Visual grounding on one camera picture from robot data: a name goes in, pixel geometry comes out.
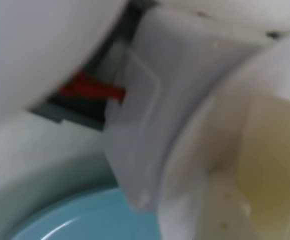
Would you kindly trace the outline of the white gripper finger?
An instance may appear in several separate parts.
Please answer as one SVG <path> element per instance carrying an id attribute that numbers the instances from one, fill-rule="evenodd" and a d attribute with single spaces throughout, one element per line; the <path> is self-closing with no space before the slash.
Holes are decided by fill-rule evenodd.
<path id="1" fill-rule="evenodd" d="M 232 177 L 224 173 L 209 176 L 203 212 L 197 226 L 197 240 L 255 240 L 252 207 Z"/>

